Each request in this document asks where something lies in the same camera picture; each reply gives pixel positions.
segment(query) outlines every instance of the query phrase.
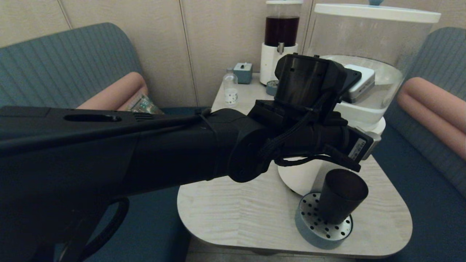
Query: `perforated drip tray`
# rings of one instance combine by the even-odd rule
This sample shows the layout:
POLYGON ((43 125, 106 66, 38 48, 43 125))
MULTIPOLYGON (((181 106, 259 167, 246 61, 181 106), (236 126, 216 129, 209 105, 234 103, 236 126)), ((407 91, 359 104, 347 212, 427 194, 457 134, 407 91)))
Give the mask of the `perforated drip tray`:
POLYGON ((349 215, 341 224, 329 224, 319 214, 320 193, 304 195, 296 210, 295 222, 299 233, 312 245, 331 249, 339 246, 353 229, 353 219, 349 215))

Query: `small bottle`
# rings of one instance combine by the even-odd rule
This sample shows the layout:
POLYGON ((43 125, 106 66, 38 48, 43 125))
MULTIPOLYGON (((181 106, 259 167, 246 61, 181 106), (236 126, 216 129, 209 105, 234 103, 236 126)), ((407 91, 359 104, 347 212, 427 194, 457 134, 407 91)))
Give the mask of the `small bottle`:
POLYGON ((238 77, 233 73, 233 68, 226 70, 223 76, 223 90, 225 92, 225 103, 227 107, 235 107, 238 102, 238 77))

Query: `table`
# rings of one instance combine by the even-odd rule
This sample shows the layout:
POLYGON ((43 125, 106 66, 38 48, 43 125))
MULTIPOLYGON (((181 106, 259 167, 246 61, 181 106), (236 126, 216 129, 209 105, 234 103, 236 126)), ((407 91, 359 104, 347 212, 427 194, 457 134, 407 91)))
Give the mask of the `table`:
MULTIPOLYGON (((212 110, 224 108, 220 87, 212 110)), ((256 99, 273 99, 253 75, 250 85, 240 85, 235 108, 247 114, 256 99)), ((186 228, 202 242, 223 248, 256 252, 382 258, 401 250, 412 233, 411 214, 395 187, 370 156, 359 175, 369 195, 352 213, 353 231, 335 249, 312 246, 295 226, 300 196, 285 186, 277 165, 247 183, 229 177, 181 186, 178 212, 186 228)))

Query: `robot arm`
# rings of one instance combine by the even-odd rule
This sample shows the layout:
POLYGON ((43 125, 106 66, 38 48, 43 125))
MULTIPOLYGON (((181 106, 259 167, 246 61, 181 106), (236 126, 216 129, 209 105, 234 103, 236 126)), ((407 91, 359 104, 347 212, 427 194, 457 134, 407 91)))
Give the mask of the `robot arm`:
POLYGON ((223 109, 193 117, 3 107, 0 109, 0 256, 27 261, 41 245, 67 243, 77 261, 115 198, 279 165, 323 159, 359 171, 370 136, 333 108, 349 88, 335 62, 287 55, 275 101, 248 116, 223 109), (290 162, 289 157, 304 160, 290 162))

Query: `blue sofa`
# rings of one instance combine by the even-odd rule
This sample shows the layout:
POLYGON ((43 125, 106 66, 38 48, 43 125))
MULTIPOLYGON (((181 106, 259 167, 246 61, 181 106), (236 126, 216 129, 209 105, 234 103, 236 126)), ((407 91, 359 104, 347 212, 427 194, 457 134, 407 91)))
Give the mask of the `blue sofa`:
MULTIPOLYGON (((422 77, 465 100, 465 36, 461 28, 431 33, 407 79, 422 77)), ((373 156, 406 202, 413 231, 404 249, 378 261, 466 261, 466 162, 396 101, 385 119, 387 127, 373 156)))
MULTIPOLYGON (((130 40, 114 24, 40 37, 0 48, 0 107, 76 108, 130 72, 144 75, 130 40)), ((193 114, 194 110, 164 111, 193 114)), ((130 197, 130 210, 119 230, 86 261, 184 262, 190 234, 178 216, 177 194, 178 187, 172 187, 130 197)), ((95 234, 115 210, 108 209, 95 234)), ((53 252, 44 248, 36 259, 52 261, 53 252)))

